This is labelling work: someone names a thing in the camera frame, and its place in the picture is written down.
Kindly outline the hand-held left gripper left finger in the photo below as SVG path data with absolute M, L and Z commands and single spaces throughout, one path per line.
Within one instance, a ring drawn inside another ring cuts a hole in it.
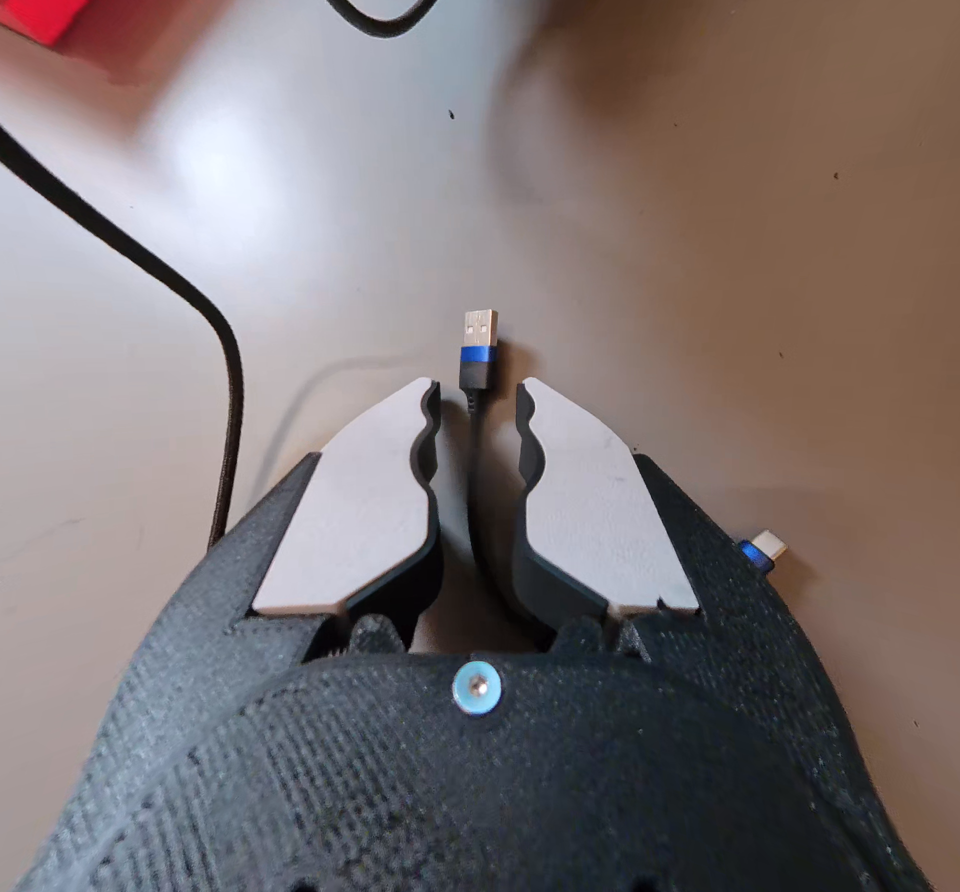
M 389 620 L 410 647 L 438 598 L 439 382 L 420 377 L 344 426 L 318 454 L 251 603 L 259 616 Z

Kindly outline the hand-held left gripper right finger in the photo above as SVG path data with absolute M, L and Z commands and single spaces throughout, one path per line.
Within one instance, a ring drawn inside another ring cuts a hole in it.
M 554 634 L 701 603 L 630 447 L 536 377 L 516 387 L 520 438 L 511 578 L 521 607 Z

